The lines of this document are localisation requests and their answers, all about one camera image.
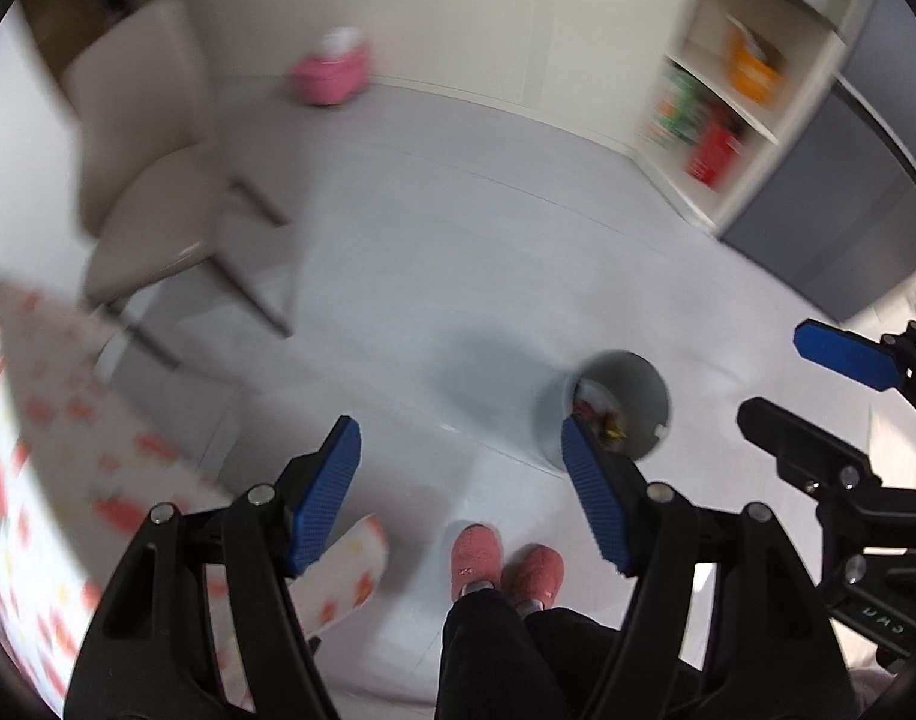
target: red package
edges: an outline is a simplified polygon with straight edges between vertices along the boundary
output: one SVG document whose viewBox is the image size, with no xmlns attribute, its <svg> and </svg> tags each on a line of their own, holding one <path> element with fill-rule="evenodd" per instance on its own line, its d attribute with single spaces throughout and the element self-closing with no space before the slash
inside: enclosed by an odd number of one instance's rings
<svg viewBox="0 0 916 720">
<path fill-rule="evenodd" d="M 711 119 L 704 127 L 694 156 L 688 163 L 688 175 L 714 188 L 740 149 L 741 142 L 728 123 Z"/>
</svg>

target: chair seat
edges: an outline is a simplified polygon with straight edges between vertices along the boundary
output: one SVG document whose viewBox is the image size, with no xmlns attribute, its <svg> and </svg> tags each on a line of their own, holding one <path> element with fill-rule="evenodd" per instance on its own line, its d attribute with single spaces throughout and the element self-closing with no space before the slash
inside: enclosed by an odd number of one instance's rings
<svg viewBox="0 0 916 720">
<path fill-rule="evenodd" d="M 88 300 L 111 303 L 211 257 L 222 191 L 219 170 L 195 148 L 153 162 L 101 227 L 85 276 Z"/>
</svg>

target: trash can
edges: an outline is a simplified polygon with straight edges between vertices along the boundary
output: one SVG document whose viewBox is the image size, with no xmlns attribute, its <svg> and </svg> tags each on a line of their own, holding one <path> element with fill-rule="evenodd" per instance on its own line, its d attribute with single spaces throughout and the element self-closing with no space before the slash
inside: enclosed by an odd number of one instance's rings
<svg viewBox="0 0 916 720">
<path fill-rule="evenodd" d="M 638 461 L 667 435 L 671 397 L 656 367 L 640 355 L 609 351 L 591 358 L 566 378 L 557 423 L 542 425 L 544 453 L 560 470 L 561 420 L 576 412 L 606 449 Z M 550 418 L 545 409 L 544 419 Z"/>
</svg>

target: blue rubber pad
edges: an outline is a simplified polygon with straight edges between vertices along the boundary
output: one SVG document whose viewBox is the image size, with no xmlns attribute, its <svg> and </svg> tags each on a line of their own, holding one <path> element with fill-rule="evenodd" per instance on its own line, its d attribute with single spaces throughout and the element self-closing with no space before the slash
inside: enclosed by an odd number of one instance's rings
<svg viewBox="0 0 916 720">
<path fill-rule="evenodd" d="M 361 428 L 349 419 L 295 510 L 288 562 L 296 574 L 303 574 L 325 552 L 325 541 L 360 462 Z"/>
<path fill-rule="evenodd" d="M 565 419 L 561 428 L 561 453 L 600 555 L 626 573 L 632 568 L 632 553 L 627 546 L 624 508 L 605 480 L 594 449 L 574 418 Z"/>
<path fill-rule="evenodd" d="M 882 346 L 867 338 L 808 319 L 795 328 L 795 349 L 801 357 L 840 373 L 871 389 L 900 389 L 904 375 Z"/>
</svg>

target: black pants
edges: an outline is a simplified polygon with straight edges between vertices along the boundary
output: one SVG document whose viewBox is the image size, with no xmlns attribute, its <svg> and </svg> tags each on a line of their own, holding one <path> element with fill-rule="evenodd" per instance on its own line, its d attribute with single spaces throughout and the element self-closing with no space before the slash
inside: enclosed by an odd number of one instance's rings
<svg viewBox="0 0 916 720">
<path fill-rule="evenodd" d="M 522 620 L 497 590 L 459 598 L 448 613 L 437 720 L 571 720 L 620 633 L 569 608 Z M 686 701 L 699 672 L 687 664 L 669 706 Z"/>
</svg>

